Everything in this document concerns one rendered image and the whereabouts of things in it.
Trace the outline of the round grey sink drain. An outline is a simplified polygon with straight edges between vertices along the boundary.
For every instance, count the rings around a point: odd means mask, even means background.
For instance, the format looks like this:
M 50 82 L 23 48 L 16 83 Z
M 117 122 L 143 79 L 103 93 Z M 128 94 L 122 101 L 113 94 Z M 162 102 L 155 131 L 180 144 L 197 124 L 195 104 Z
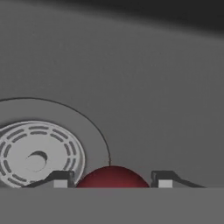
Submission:
M 0 186 L 26 187 L 54 171 L 73 171 L 77 185 L 109 165 L 104 136 L 78 111 L 39 99 L 0 101 Z

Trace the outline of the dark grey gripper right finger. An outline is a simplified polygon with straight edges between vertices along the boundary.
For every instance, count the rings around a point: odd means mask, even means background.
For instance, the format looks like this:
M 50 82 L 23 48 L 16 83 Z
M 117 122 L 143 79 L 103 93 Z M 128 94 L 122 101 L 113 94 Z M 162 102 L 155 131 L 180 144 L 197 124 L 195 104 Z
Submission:
M 152 188 L 163 188 L 167 187 L 170 183 L 170 186 L 174 182 L 180 183 L 184 186 L 191 188 L 202 188 L 202 185 L 194 184 L 191 181 L 182 179 L 175 171 L 152 171 L 150 186 Z

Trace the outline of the grey sink basin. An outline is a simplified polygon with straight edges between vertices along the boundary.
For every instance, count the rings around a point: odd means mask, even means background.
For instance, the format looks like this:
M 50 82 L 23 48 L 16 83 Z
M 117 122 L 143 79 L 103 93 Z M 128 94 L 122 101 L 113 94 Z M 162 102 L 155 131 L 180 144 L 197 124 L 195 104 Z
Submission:
M 0 123 L 70 129 L 92 166 L 224 187 L 224 0 L 0 0 Z

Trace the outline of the red tomato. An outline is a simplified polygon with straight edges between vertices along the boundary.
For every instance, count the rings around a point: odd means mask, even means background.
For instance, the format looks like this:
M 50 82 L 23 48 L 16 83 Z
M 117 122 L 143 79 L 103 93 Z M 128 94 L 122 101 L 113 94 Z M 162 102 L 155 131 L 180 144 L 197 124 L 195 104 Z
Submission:
M 149 188 L 137 173 L 121 166 L 105 166 L 90 172 L 77 185 L 79 188 Z

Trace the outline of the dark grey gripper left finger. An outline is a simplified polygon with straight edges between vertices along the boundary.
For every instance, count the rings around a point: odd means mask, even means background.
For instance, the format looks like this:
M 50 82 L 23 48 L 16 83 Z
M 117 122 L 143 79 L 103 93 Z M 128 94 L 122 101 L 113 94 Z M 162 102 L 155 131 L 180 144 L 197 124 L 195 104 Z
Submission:
M 53 188 L 70 188 L 74 186 L 73 171 L 53 171 L 45 179 L 29 184 L 30 188 L 51 184 Z

